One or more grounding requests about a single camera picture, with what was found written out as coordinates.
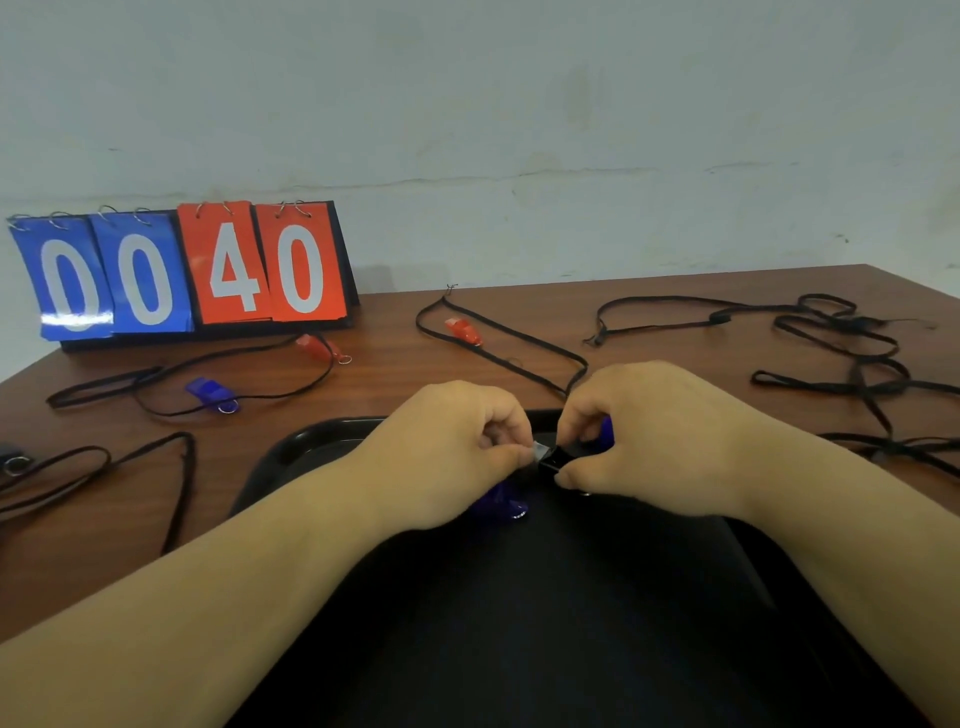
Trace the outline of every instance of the left hand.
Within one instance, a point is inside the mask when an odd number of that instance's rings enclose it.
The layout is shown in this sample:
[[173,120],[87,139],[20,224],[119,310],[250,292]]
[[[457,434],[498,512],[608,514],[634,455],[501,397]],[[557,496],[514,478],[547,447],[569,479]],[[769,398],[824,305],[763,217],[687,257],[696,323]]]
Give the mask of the left hand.
[[452,521],[517,468],[533,462],[533,433],[509,392],[465,381],[430,384],[346,457],[385,537]]

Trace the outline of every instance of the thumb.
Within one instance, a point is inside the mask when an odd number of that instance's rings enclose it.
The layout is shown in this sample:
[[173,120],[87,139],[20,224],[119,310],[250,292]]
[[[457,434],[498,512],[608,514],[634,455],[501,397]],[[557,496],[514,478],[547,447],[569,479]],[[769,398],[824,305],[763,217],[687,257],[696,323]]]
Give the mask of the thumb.
[[599,455],[578,457],[567,463],[554,476],[554,481],[567,490],[587,493],[616,493],[616,455],[608,450]]
[[483,450],[483,459],[490,481],[498,483],[513,471],[530,465],[534,452],[523,445],[496,445]]

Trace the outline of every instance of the red whistle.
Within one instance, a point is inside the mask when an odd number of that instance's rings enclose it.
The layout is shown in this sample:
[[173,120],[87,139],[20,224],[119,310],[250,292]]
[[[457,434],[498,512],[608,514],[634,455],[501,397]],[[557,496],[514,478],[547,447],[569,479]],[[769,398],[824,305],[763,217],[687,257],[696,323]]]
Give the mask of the red whistle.
[[477,333],[477,330],[472,327],[466,319],[447,319],[444,323],[446,327],[450,329],[450,333],[461,341],[466,341],[475,347],[483,346],[483,339],[480,338],[480,334]]
[[324,342],[322,342],[316,336],[311,336],[308,333],[305,333],[303,336],[297,339],[297,346],[323,364],[326,364],[330,360],[330,352],[333,352],[333,360],[336,361],[337,364],[349,364],[351,361],[353,361],[352,356],[341,352],[339,349],[337,349],[337,345],[332,341],[327,340],[326,343],[329,344],[330,351],[326,350]]

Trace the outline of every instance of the red score card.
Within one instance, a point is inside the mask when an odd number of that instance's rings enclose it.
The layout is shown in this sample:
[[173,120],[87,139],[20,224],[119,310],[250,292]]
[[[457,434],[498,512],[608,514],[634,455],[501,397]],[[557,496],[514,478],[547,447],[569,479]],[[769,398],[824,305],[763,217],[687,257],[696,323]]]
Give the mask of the red score card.
[[340,261],[326,203],[257,205],[275,321],[347,316]]
[[204,323],[273,318],[251,204],[189,203],[177,208],[177,216]]

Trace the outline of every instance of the number 4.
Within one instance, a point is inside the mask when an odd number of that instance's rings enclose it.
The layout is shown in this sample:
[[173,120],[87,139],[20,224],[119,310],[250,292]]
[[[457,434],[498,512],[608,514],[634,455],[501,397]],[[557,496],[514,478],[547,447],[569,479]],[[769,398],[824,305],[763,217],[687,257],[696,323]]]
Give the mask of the number 4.
[[[233,269],[234,280],[224,279],[227,261]],[[217,233],[217,245],[213,249],[213,268],[210,270],[210,290],[216,299],[239,296],[245,311],[255,311],[253,296],[260,292],[260,284],[247,275],[243,255],[233,223],[223,223]]]

